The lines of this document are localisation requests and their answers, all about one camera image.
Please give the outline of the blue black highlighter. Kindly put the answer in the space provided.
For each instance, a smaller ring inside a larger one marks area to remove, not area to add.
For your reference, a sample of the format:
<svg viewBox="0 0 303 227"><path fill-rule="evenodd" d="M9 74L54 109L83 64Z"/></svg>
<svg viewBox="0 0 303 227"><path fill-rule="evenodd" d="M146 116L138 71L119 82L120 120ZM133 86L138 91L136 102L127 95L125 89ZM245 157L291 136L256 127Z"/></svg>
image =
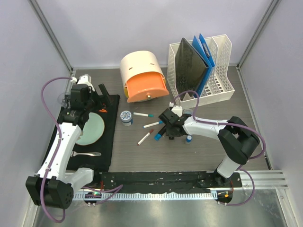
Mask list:
<svg viewBox="0 0 303 227"><path fill-rule="evenodd" d="M166 133L166 125L164 125L160 131L155 135L154 139L158 141Z"/></svg>

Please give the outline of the cream round drawer cabinet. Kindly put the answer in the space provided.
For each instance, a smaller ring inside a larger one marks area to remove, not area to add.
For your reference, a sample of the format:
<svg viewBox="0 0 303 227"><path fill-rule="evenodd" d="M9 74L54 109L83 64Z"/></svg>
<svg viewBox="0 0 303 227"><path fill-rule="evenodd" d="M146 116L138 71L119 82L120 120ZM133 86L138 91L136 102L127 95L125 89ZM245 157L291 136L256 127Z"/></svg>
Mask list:
<svg viewBox="0 0 303 227"><path fill-rule="evenodd" d="M120 62L120 74L128 103L167 96L165 76L150 51L135 51Z"/></svg>

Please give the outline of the blue plastic folder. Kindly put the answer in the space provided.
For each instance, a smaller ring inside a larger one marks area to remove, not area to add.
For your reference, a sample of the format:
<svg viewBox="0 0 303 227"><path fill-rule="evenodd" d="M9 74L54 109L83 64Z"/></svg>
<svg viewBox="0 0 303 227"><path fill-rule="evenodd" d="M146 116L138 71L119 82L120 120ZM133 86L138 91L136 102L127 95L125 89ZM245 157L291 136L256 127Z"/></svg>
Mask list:
<svg viewBox="0 0 303 227"><path fill-rule="evenodd" d="M203 89L206 86L206 83L209 77L211 76L213 69L215 68L215 63L208 47L208 44L206 43L206 40L201 34L199 34L198 38L194 36L192 46L194 47L195 51L201 56L201 59L205 62L207 66L206 74L203 76L202 82L200 83L197 89L197 93L199 94L199 96L201 96Z"/></svg>

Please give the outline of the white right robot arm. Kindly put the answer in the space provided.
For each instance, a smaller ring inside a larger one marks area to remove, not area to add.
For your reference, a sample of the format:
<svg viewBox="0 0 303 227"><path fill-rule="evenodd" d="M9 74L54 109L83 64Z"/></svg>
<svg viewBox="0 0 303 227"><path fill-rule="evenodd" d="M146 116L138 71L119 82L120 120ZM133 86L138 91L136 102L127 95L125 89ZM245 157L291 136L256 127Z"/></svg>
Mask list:
<svg viewBox="0 0 303 227"><path fill-rule="evenodd" d="M260 143L257 135L235 116L222 121L194 118L191 109L184 111L177 105L167 108L159 119L164 126L154 137L155 140L163 135L170 139L198 135L220 141L226 156L213 173L214 182L220 187L231 181L233 172L247 163Z"/></svg>

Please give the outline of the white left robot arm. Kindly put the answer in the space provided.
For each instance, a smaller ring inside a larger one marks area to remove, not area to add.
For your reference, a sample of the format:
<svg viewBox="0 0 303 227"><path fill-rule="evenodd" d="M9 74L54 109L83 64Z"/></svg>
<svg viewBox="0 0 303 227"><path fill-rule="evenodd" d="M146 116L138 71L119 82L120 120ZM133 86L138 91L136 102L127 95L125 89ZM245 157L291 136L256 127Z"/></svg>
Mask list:
<svg viewBox="0 0 303 227"><path fill-rule="evenodd" d="M26 180L35 205L65 210L75 192L97 188L100 172L109 170L120 96L99 88L102 95L92 85L71 87L43 164Z"/></svg>

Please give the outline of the white marker blue cap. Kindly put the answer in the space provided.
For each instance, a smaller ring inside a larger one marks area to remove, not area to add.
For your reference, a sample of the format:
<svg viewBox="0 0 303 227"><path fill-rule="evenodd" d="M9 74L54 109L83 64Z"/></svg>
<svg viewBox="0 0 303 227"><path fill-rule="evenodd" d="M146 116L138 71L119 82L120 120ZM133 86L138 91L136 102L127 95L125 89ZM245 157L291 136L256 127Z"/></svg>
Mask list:
<svg viewBox="0 0 303 227"><path fill-rule="evenodd" d="M150 124L144 125L143 128L145 129L145 128L149 128L149 127L156 126L156 125L159 125L159 124L163 124L163 122L158 121L158 122L150 123Z"/></svg>

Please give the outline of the clear jar with lid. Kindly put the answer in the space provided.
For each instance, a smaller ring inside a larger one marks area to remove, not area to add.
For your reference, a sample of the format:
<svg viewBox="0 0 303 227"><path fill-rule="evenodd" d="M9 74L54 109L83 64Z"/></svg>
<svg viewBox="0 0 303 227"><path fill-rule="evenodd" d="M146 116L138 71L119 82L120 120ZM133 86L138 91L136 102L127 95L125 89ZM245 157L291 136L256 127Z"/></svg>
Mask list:
<svg viewBox="0 0 303 227"><path fill-rule="evenodd" d="M190 115L192 115L193 114L193 110L192 109L185 109L185 110L183 110L183 114L190 114Z"/></svg>

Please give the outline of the small blue cap bottle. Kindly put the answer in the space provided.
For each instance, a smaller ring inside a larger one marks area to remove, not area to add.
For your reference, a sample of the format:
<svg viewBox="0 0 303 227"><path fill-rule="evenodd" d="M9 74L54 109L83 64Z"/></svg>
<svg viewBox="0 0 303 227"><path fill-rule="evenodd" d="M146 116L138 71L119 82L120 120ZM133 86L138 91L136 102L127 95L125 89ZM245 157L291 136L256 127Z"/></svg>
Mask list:
<svg viewBox="0 0 303 227"><path fill-rule="evenodd" d="M192 136L191 135L187 135L186 137L186 143L189 144L192 141Z"/></svg>

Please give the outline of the white marker red cap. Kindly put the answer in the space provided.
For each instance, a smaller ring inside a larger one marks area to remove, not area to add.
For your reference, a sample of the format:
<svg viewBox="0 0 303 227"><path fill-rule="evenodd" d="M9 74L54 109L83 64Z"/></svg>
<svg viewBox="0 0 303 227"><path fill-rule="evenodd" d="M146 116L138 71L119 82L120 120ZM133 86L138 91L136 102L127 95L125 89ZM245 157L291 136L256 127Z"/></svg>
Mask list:
<svg viewBox="0 0 303 227"><path fill-rule="evenodd" d="M138 141L137 145L141 145L149 136L150 134L154 131L154 129L151 129L140 141Z"/></svg>

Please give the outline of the white marker green cap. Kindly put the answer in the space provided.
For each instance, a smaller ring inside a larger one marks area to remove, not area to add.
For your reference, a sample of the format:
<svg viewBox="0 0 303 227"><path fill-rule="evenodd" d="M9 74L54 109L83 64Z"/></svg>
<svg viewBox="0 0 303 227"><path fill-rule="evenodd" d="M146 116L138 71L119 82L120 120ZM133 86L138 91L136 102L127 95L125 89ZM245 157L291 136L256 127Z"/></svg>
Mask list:
<svg viewBox="0 0 303 227"><path fill-rule="evenodd" d="M144 116L144 117L154 117L152 114L146 114L146 113L137 113L137 112L133 112L133 115L137 115L137 116Z"/></svg>

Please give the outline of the pale green plate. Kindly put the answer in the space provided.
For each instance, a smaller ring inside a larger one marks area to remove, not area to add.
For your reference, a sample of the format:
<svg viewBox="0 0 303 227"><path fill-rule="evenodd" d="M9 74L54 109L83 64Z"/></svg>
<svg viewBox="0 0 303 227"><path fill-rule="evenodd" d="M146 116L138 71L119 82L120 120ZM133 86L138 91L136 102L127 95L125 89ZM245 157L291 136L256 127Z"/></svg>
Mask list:
<svg viewBox="0 0 303 227"><path fill-rule="evenodd" d="M103 118L97 113L89 113L89 119L83 128L83 134L80 139L76 141L77 145L87 146L98 141L105 130L105 122Z"/></svg>

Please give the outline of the clear glass cup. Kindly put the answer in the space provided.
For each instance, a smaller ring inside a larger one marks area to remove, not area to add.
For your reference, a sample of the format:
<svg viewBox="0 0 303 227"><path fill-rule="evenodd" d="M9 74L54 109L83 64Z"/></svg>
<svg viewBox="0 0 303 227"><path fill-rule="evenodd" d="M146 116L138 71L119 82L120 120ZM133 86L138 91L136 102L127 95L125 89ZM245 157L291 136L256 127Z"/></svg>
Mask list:
<svg viewBox="0 0 303 227"><path fill-rule="evenodd" d="M71 98L70 93L65 92L58 96L57 101L63 108L69 108L70 107L70 98Z"/></svg>

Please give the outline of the blue white round tin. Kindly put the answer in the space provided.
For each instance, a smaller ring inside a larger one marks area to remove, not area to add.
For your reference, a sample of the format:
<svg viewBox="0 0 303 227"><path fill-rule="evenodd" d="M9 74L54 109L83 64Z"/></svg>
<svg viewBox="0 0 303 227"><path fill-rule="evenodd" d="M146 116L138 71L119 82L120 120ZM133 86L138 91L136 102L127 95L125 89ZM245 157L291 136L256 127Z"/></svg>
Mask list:
<svg viewBox="0 0 303 227"><path fill-rule="evenodd" d="M133 115L130 111L125 110L120 113L120 119L124 126L130 126L133 124Z"/></svg>

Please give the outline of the metal spoon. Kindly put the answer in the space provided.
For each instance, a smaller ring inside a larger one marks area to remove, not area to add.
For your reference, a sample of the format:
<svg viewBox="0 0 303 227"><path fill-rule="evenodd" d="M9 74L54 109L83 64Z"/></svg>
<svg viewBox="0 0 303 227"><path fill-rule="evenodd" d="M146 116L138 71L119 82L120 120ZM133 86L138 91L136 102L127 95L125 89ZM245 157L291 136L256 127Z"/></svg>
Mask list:
<svg viewBox="0 0 303 227"><path fill-rule="evenodd" d="M99 152L90 152L90 153L79 153L79 152L76 152L76 151L72 151L71 152L71 157L75 157L75 156L90 156L90 157L98 157L98 156L101 156L102 154L99 153Z"/></svg>

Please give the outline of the black mounting rail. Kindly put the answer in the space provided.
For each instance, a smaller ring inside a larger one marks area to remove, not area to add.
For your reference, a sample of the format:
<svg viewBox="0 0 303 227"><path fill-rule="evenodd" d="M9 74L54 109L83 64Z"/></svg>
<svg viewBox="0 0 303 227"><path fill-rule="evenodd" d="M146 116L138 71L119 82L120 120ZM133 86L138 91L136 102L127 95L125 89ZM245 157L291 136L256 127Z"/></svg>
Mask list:
<svg viewBox="0 0 303 227"><path fill-rule="evenodd" d="M121 193L163 194L204 193L211 188L241 188L239 173L225 179L218 173L207 171L185 172L101 172L97 182L83 187L97 189L103 184L108 191L122 185Z"/></svg>

